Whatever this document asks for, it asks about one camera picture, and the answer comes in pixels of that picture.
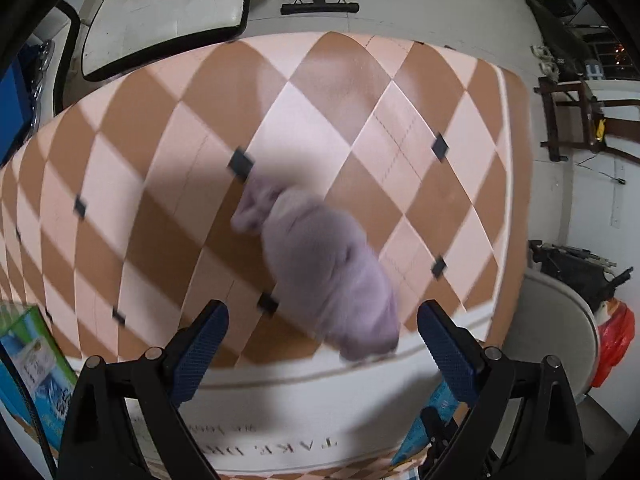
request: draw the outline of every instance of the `table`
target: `table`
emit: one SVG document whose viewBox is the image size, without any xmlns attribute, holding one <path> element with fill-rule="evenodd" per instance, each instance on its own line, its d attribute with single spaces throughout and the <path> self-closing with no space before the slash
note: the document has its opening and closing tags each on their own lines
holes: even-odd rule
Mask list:
<svg viewBox="0 0 640 480">
<path fill-rule="evenodd" d="M 596 131 L 600 120 L 605 119 L 603 107 L 619 107 L 619 106 L 638 106 L 640 102 L 635 99 L 618 99 L 618 100 L 598 100 L 594 97 L 589 85 L 584 80 L 572 83 L 555 84 L 546 77 L 538 79 L 539 87 L 534 88 L 537 94 L 542 97 L 542 103 L 545 110 L 546 134 L 547 139 L 540 143 L 540 146 L 549 150 L 549 160 L 559 162 L 567 160 L 566 157 L 560 155 L 559 149 L 573 148 L 574 150 L 590 150 L 593 153 L 609 153 L 609 155 L 619 156 L 635 164 L 640 164 L 640 158 L 630 153 L 623 152 L 617 148 L 607 146 L 604 140 L 598 140 Z M 564 93 L 569 96 L 569 101 L 553 100 L 553 94 Z M 578 92 L 578 99 L 575 100 L 569 92 Z M 574 142 L 572 140 L 559 140 L 558 123 L 556 121 L 556 106 L 569 106 L 580 108 L 580 125 L 582 127 L 582 142 Z M 609 134 L 616 137 L 625 137 L 628 126 L 618 119 L 606 119 L 605 135 Z"/>
<path fill-rule="evenodd" d="M 347 364 L 292 306 L 256 308 L 277 284 L 260 240 L 230 230 L 237 147 L 363 225 L 398 295 L 395 355 Z M 164 346 L 224 300 L 227 336 L 180 409 L 216 469 L 378 478 L 438 382 L 418 304 L 435 298 L 477 338 L 504 339 L 529 150 L 522 82 L 450 49 L 336 32 L 207 46 L 93 92 L 0 170 L 0 294 L 38 303 L 76 367 Z"/>
</svg>

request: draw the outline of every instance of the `floor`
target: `floor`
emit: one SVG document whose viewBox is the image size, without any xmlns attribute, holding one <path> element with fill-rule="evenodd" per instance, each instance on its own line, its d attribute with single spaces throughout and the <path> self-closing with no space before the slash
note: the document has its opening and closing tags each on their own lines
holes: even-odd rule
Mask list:
<svg viewBox="0 0 640 480">
<path fill-rule="evenodd" d="M 280 5 L 285 1 L 251 0 L 242 36 L 312 30 L 380 34 L 453 47 L 515 72 L 531 89 L 540 76 L 530 46 L 542 44 L 542 38 L 524 0 L 348 0 L 358 2 L 360 12 L 281 16 Z M 82 36 L 80 40 L 78 45 L 83 43 Z M 68 81 L 67 99 L 74 102 L 95 87 L 75 73 Z M 571 161 L 548 161 L 540 148 L 546 137 L 542 101 L 532 91 L 530 97 L 534 165 L 529 237 L 563 242 L 570 217 L 573 165 Z"/>
</svg>

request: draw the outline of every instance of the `purple cloth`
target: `purple cloth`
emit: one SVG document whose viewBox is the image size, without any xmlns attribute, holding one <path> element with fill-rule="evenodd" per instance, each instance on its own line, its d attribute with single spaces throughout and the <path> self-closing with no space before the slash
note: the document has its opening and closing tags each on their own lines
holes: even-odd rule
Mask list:
<svg viewBox="0 0 640 480">
<path fill-rule="evenodd" d="M 279 309 L 349 361 L 393 351 L 396 298 L 358 222 L 311 193 L 255 173 L 231 225 L 261 234 Z"/>
</svg>

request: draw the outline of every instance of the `yellow object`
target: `yellow object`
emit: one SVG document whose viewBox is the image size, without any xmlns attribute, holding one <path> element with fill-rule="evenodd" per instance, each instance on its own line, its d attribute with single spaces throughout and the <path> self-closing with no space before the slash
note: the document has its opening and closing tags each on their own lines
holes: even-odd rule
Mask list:
<svg viewBox="0 0 640 480">
<path fill-rule="evenodd" d="M 596 139 L 598 139 L 600 142 L 602 142 L 604 140 L 604 121 L 606 119 L 600 119 L 598 121 L 598 127 L 596 129 Z"/>
</svg>

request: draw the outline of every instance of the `red plastic bag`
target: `red plastic bag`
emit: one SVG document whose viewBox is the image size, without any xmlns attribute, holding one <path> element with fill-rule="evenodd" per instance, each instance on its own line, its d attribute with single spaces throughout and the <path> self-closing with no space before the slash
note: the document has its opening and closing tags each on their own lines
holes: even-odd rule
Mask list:
<svg viewBox="0 0 640 480">
<path fill-rule="evenodd" d="M 598 327 L 600 333 L 600 362 L 591 386 L 602 386 L 611 369 L 617 365 L 636 335 L 636 318 L 623 301 L 613 298 L 602 308 L 610 316 Z"/>
</svg>

